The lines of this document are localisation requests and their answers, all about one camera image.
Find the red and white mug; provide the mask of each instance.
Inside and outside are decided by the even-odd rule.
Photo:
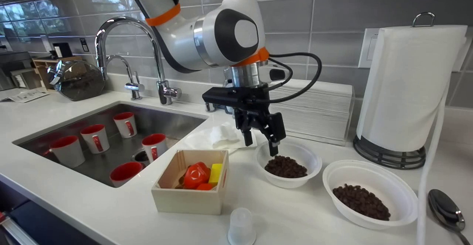
[[[151,134],[143,139],[142,145],[151,164],[167,151],[166,135],[162,133]]]
[[[135,114],[131,112],[120,113],[115,115],[113,120],[123,138],[131,138],[137,134]]]
[[[49,153],[54,153],[61,164],[70,168],[77,167],[86,161],[77,136],[66,136],[52,142],[49,144],[49,150],[43,155]]]
[[[117,166],[110,173],[110,180],[112,181],[113,186],[115,186],[115,188],[118,188],[125,184],[128,180],[132,179],[132,177],[136,176],[142,170],[142,163],[128,162]]]
[[[93,154],[100,154],[110,148],[107,133],[105,132],[105,125],[103,124],[88,126],[81,130],[81,135],[84,141],[86,141],[90,152]]]

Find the spoon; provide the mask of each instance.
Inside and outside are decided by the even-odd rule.
[[[456,204],[443,191],[433,189],[429,191],[429,206],[440,225],[454,232],[464,245],[470,245],[461,231],[465,229],[465,219]]]

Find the stainless steel sink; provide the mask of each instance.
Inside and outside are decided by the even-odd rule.
[[[113,121],[113,116],[122,112],[135,114],[138,134],[129,139],[123,139]],[[132,156],[142,149],[142,139],[153,133],[164,133],[167,136],[168,148],[199,126],[205,119],[185,116],[181,114],[163,112],[132,105],[118,104],[93,115],[79,118],[74,122],[58,127],[46,134],[17,144],[42,156],[49,149],[49,144],[60,137],[76,135],[81,142],[86,161],[76,168],[71,168],[85,176],[112,186],[109,175],[120,164],[132,161]],[[93,124],[104,124],[110,143],[110,149],[101,154],[90,153],[80,131]],[[54,154],[46,156],[49,160],[59,164]]]

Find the sink drain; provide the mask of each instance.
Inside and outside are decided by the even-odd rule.
[[[132,161],[143,163],[146,166],[149,164],[149,160],[147,159],[144,149],[140,149],[139,151],[135,152],[132,156]]]

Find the chrome faucet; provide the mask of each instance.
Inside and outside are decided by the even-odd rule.
[[[157,66],[158,81],[156,84],[157,84],[157,89],[159,92],[159,100],[161,102],[161,105],[172,104],[171,98],[179,99],[181,97],[181,94],[182,94],[181,89],[169,87],[169,82],[164,77],[163,60],[161,59],[161,52],[159,51],[156,35],[149,28],[149,26],[147,26],[146,23],[144,23],[143,21],[139,21],[137,19],[130,18],[130,17],[118,16],[118,17],[109,19],[108,21],[104,22],[102,26],[100,26],[100,29],[98,30],[97,35],[95,37],[95,47],[97,51],[96,53],[97,67],[99,67],[100,70],[102,71],[103,78],[106,79],[107,77],[107,65],[109,62],[109,60],[106,59],[105,40],[107,39],[108,33],[113,28],[115,28],[115,26],[124,25],[124,24],[137,26],[142,31],[144,31],[147,34],[148,38],[151,40],[151,43],[153,46],[154,59],[156,61],[156,66]],[[130,83],[133,84],[133,80],[132,80],[132,77],[130,76],[130,73],[129,73],[129,77],[130,77]]]
[[[119,55],[111,55],[107,58],[106,66],[110,63],[110,61],[116,58],[123,62],[126,68],[126,73],[128,74],[128,78],[130,79],[130,82],[125,84],[125,89],[132,92],[132,100],[141,100],[142,97],[140,97],[140,92],[145,90],[145,85],[140,84],[140,77],[138,77],[137,71],[135,71],[136,83],[133,82],[132,71],[128,61],[126,61],[125,58],[122,58]]]

